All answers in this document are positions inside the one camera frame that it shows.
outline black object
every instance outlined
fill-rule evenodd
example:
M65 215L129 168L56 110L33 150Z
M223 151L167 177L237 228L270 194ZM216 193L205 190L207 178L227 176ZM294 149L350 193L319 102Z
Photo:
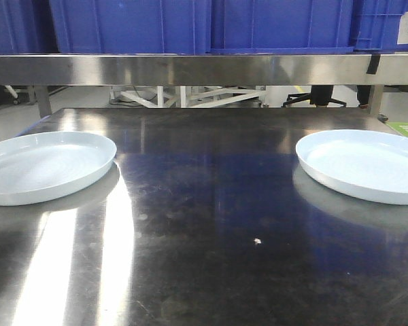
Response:
M385 124L388 121L388 116L382 113L378 113L378 120Z
M340 104L342 107L346 107L347 103L332 98L334 86L329 85L313 85L310 93L289 94L287 101L283 103L282 107L299 103L302 101L310 101L312 105L327 106L329 103Z
M376 75L378 71L379 62L381 60L381 54L372 54L370 59L369 67L367 68L368 75Z

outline white metal frame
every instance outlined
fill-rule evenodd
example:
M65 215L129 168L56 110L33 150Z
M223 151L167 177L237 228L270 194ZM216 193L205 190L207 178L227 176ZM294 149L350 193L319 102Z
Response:
M166 92L163 86L146 87L145 90L152 92L157 96L157 102L153 103L136 94L132 90L118 90L112 88L111 99L117 99L123 96L130 101L134 101L148 108L167 108L176 104L181 108L210 108L219 107L230 103L248 100L250 98L259 98L262 104L267 104L266 86L257 86L256 89L239 89L238 87L220 87L220 86L179 86L175 88L175 94ZM236 96L220 98L222 95L231 94ZM203 103L197 103L199 100L206 99Z

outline metal frame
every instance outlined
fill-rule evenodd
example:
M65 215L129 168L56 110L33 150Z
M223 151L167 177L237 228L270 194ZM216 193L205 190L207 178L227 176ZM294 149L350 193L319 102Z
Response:
M12 55L0 56L1 85L69 86L372 85L371 113L386 84L408 85L408 52L310 55Z

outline table leg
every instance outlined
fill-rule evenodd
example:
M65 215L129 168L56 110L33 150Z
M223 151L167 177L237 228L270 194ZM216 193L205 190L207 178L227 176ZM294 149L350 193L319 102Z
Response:
M52 115L52 107L50 104L47 86L35 86L35 93L38 101L39 115L41 117Z
M377 117L381 109L382 95L384 93L384 85L374 85L370 91L369 109L370 115Z

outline office chair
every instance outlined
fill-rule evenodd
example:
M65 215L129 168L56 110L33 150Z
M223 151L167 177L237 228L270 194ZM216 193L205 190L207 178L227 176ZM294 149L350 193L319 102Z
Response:
M282 107L308 100L312 105L326 106L328 103L336 103L342 107L346 107L346 102L332 98L333 90L334 86L313 85L310 93L289 94L287 101L283 103Z

